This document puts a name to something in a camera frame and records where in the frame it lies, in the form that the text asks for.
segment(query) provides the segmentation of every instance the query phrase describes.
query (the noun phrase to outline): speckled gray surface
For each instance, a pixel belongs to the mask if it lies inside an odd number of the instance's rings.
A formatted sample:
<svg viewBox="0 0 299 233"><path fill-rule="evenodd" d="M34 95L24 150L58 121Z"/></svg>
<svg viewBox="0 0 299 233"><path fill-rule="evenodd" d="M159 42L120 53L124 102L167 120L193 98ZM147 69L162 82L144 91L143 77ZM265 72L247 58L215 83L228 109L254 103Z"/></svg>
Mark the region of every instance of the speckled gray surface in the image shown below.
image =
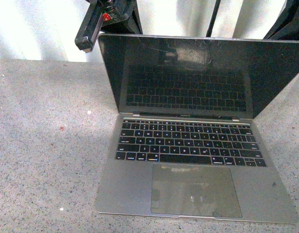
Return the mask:
<svg viewBox="0 0 299 233"><path fill-rule="evenodd" d="M0 232L299 233L299 223L98 214L116 114L102 64L0 60ZM255 121L299 213L299 77Z"/></svg>

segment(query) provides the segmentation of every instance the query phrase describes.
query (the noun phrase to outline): black key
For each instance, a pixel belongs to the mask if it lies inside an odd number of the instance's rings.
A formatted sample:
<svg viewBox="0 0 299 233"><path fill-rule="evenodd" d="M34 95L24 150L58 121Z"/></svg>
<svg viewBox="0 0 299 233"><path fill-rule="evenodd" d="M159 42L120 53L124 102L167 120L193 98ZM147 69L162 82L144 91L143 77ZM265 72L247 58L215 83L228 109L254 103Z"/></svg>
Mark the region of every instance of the black key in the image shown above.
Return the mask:
<svg viewBox="0 0 299 233"><path fill-rule="evenodd" d="M238 139L239 142L246 142L247 141L246 137L243 136L243 135L237 135L237 139Z"/></svg>
<svg viewBox="0 0 299 233"><path fill-rule="evenodd" d="M167 125L158 125L158 130L167 130Z"/></svg>
<svg viewBox="0 0 299 233"><path fill-rule="evenodd" d="M149 150L150 150L150 146L148 146L148 145L141 145L140 146L140 151L141 152L149 152Z"/></svg>
<svg viewBox="0 0 299 233"><path fill-rule="evenodd" d="M154 131L153 136L154 137L162 137L163 133L160 131Z"/></svg>
<svg viewBox="0 0 299 233"><path fill-rule="evenodd" d="M189 148L188 147L180 147L180 153L181 154L189 154Z"/></svg>
<svg viewBox="0 0 299 233"><path fill-rule="evenodd" d="M167 129L168 129L168 131L176 131L176 126L175 125L168 125Z"/></svg>
<svg viewBox="0 0 299 233"><path fill-rule="evenodd" d="M140 125L140 129L142 129L142 130L148 130L149 129L149 125L147 125L147 124L141 124Z"/></svg>
<svg viewBox="0 0 299 233"><path fill-rule="evenodd" d="M210 140L218 140L217 134L209 134Z"/></svg>
<svg viewBox="0 0 299 233"><path fill-rule="evenodd" d="M196 127L194 127L194 129L195 129L195 132L198 132L198 133L203 132L203 128L201 126L196 126Z"/></svg>
<svg viewBox="0 0 299 233"><path fill-rule="evenodd" d="M154 145L155 144L155 138L151 138L151 137L147 138L145 140L145 144L146 145Z"/></svg>
<svg viewBox="0 0 299 233"><path fill-rule="evenodd" d="M156 145L164 145L165 144L165 140L163 138L156 138L155 139L155 144Z"/></svg>
<svg viewBox="0 0 299 233"><path fill-rule="evenodd" d="M228 149L220 149L219 152L222 156L230 156Z"/></svg>
<svg viewBox="0 0 299 233"><path fill-rule="evenodd" d="M239 130L237 128L230 128L232 134L239 134Z"/></svg>
<svg viewBox="0 0 299 233"><path fill-rule="evenodd" d="M140 129L140 124L137 124L137 123L133 123L133 124L131 124L131 129L133 129L133 130L138 130L138 129Z"/></svg>
<svg viewBox="0 0 299 233"><path fill-rule="evenodd" d="M190 134L190 138L191 138L191 139L200 139L200 137L199 137L199 133L191 133L191 134Z"/></svg>
<svg viewBox="0 0 299 233"><path fill-rule="evenodd" d="M255 159L257 166L266 166L264 159Z"/></svg>
<svg viewBox="0 0 299 233"><path fill-rule="evenodd" d="M194 140L195 147L203 147L203 142L201 140Z"/></svg>
<svg viewBox="0 0 299 233"><path fill-rule="evenodd" d="M159 152L159 146L151 146L149 150L152 153L158 153Z"/></svg>
<svg viewBox="0 0 299 233"><path fill-rule="evenodd" d="M246 162L247 166L256 166L255 162Z"/></svg>
<svg viewBox="0 0 299 233"><path fill-rule="evenodd" d="M228 140L233 141L233 142L237 142L237 136L236 135L228 135Z"/></svg>
<svg viewBox="0 0 299 233"><path fill-rule="evenodd" d="M199 148L197 148L197 147L191 147L189 149L189 151L190 151L191 154L200 154Z"/></svg>
<svg viewBox="0 0 299 233"><path fill-rule="evenodd" d="M210 149L210 153L211 155L215 155L215 156L219 156L219 149L214 149L214 148L211 148Z"/></svg>
<svg viewBox="0 0 299 233"><path fill-rule="evenodd" d="M170 147L170 153L179 154L180 153L180 148L179 147Z"/></svg>
<svg viewBox="0 0 299 233"><path fill-rule="evenodd" d="M161 146L160 147L160 153L168 154L169 153L169 147L168 146Z"/></svg>
<svg viewBox="0 0 299 233"><path fill-rule="evenodd" d="M130 123L123 123L122 124L122 129L130 129L131 124Z"/></svg>
<svg viewBox="0 0 299 233"><path fill-rule="evenodd" d="M224 148L229 148L229 149L233 148L231 142L223 142L223 147L224 147Z"/></svg>
<svg viewBox="0 0 299 233"><path fill-rule="evenodd" d="M120 137L119 143L128 143L128 144L134 144L135 143L135 137Z"/></svg>
<svg viewBox="0 0 299 233"><path fill-rule="evenodd" d="M183 139L190 139L190 133L181 133Z"/></svg>
<svg viewBox="0 0 299 233"><path fill-rule="evenodd" d="M231 156L240 157L238 150L229 150L229 152L230 152Z"/></svg>
<svg viewBox="0 0 299 233"><path fill-rule="evenodd" d="M224 158L223 157L212 157L212 163L217 165L224 165Z"/></svg>
<svg viewBox="0 0 299 233"><path fill-rule="evenodd" d="M252 159L252 158L245 158L245 162L252 162L252 163L254 163L254 159Z"/></svg>
<svg viewBox="0 0 299 233"><path fill-rule="evenodd" d="M222 148L223 147L222 142L220 142L220 141L213 141L213 146L216 147L216 148Z"/></svg>
<svg viewBox="0 0 299 233"><path fill-rule="evenodd" d="M224 133L224 134L230 134L231 133L231 131L228 128L222 128L221 130L222 130L222 133Z"/></svg>
<svg viewBox="0 0 299 233"><path fill-rule="evenodd" d="M117 152L115 158L119 160L123 160L125 159L125 157L126 157L126 152Z"/></svg>
<svg viewBox="0 0 299 233"><path fill-rule="evenodd" d="M143 137L136 138L136 144L144 144L144 143L145 143L145 138Z"/></svg>
<svg viewBox="0 0 299 233"><path fill-rule="evenodd" d="M194 141L186 139L186 140L184 140L184 145L187 147L192 147L194 145Z"/></svg>
<svg viewBox="0 0 299 233"><path fill-rule="evenodd" d="M257 143L243 142L242 147L243 147L243 149L246 149L246 150L259 150L259 147L258 147Z"/></svg>
<svg viewBox="0 0 299 233"><path fill-rule="evenodd" d="M205 147L213 147L213 143L211 141L204 141L203 143Z"/></svg>
<svg viewBox="0 0 299 233"><path fill-rule="evenodd" d="M232 142L233 148L242 149L241 142Z"/></svg>
<svg viewBox="0 0 299 233"><path fill-rule="evenodd" d="M134 130L121 130L121 136L133 136Z"/></svg>
<svg viewBox="0 0 299 233"><path fill-rule="evenodd" d="M201 155L209 155L210 151L208 148L200 148L200 154Z"/></svg>
<svg viewBox="0 0 299 233"><path fill-rule="evenodd" d="M232 157L225 157L224 160L226 165L235 165L235 162Z"/></svg>
<svg viewBox="0 0 299 233"><path fill-rule="evenodd" d="M136 130L135 132L134 132L134 136L136 136L136 137L143 137L143 130Z"/></svg>
<svg viewBox="0 0 299 233"><path fill-rule="evenodd" d="M172 138L181 138L181 133L172 132Z"/></svg>
<svg viewBox="0 0 299 233"><path fill-rule="evenodd" d="M203 131L205 133L212 133L212 128L211 127L203 127Z"/></svg>
<svg viewBox="0 0 299 233"><path fill-rule="evenodd" d="M148 161L158 162L159 154L148 153Z"/></svg>
<svg viewBox="0 0 299 233"><path fill-rule="evenodd" d="M119 144L117 150L118 151L139 151L139 145L131 145L131 144Z"/></svg>
<svg viewBox="0 0 299 233"><path fill-rule="evenodd" d="M184 132L185 131L185 126L177 125L177 131Z"/></svg>
<svg viewBox="0 0 299 233"><path fill-rule="evenodd" d="M240 150L242 157L248 158L262 158L262 153L259 150Z"/></svg>
<svg viewBox="0 0 299 233"><path fill-rule="evenodd" d="M228 141L227 135L226 134L219 134L218 135L219 140L221 141Z"/></svg>
<svg viewBox="0 0 299 233"><path fill-rule="evenodd" d="M254 136L246 136L248 142L256 142Z"/></svg>
<svg viewBox="0 0 299 233"><path fill-rule="evenodd" d="M209 156L197 155L161 154L160 161L169 163L211 164Z"/></svg>
<svg viewBox="0 0 299 233"><path fill-rule="evenodd" d="M212 128L214 133L221 133L221 129L220 128Z"/></svg>
<svg viewBox="0 0 299 233"><path fill-rule="evenodd" d="M246 135L253 135L252 130L250 129L239 129L240 134L246 134Z"/></svg>
<svg viewBox="0 0 299 233"><path fill-rule="evenodd" d="M144 137L153 137L153 131L144 131Z"/></svg>
<svg viewBox="0 0 299 233"><path fill-rule="evenodd" d="M207 133L201 133L200 134L200 139L208 140L209 139L209 135Z"/></svg>
<svg viewBox="0 0 299 233"><path fill-rule="evenodd" d="M182 140L182 139L174 139L174 145L176 145L176 146L184 146L184 140Z"/></svg>
<svg viewBox="0 0 299 233"><path fill-rule="evenodd" d="M150 124L149 125L149 129L150 130L157 130L158 126L157 125L154 125L154 124Z"/></svg>
<svg viewBox="0 0 299 233"><path fill-rule="evenodd" d="M168 146L173 146L174 145L174 139L166 139L165 144Z"/></svg>
<svg viewBox="0 0 299 233"><path fill-rule="evenodd" d="M146 160L146 153L138 153L138 154L136 154L136 159L138 161L145 161Z"/></svg>
<svg viewBox="0 0 299 233"><path fill-rule="evenodd" d="M172 137L172 132L163 131L163 137L169 137L169 138L171 138Z"/></svg>
<svg viewBox="0 0 299 233"><path fill-rule="evenodd" d="M126 160L135 160L136 153L127 153Z"/></svg>
<svg viewBox="0 0 299 233"><path fill-rule="evenodd" d="M193 132L194 131L194 127L193 126L185 126L185 131L186 132Z"/></svg>
<svg viewBox="0 0 299 233"><path fill-rule="evenodd" d="M245 160L243 158L235 158L235 163L239 166L245 166Z"/></svg>

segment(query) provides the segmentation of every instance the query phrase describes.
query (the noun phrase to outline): laptop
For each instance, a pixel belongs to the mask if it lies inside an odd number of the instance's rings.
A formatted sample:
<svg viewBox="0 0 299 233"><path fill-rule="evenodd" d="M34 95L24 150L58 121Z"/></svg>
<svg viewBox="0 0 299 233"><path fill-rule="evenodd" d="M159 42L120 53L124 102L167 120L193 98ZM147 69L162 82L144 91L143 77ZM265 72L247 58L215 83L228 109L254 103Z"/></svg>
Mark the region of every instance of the laptop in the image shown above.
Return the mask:
<svg viewBox="0 0 299 233"><path fill-rule="evenodd" d="M99 45L119 112L99 213L297 223L253 119L299 73L299 42L101 34Z"/></svg>

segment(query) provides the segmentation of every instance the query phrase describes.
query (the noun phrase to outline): laptop screen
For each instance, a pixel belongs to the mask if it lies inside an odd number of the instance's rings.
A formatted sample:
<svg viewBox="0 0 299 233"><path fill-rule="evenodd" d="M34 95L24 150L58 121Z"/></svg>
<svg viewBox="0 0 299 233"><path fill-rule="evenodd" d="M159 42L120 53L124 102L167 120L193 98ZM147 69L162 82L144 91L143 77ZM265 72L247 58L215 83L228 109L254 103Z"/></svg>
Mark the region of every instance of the laptop screen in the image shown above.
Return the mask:
<svg viewBox="0 0 299 233"><path fill-rule="evenodd" d="M101 34L119 112L256 117L299 73L299 42Z"/></svg>

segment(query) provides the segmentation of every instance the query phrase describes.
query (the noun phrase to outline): space bar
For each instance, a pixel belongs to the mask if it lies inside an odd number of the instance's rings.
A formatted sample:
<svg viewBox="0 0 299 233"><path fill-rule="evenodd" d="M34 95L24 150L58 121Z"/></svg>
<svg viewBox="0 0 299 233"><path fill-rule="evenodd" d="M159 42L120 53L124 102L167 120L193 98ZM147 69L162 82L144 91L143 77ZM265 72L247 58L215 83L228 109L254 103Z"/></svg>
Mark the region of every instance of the space bar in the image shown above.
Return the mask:
<svg viewBox="0 0 299 233"><path fill-rule="evenodd" d="M200 155L160 154L160 162L211 164L211 158L209 156Z"/></svg>

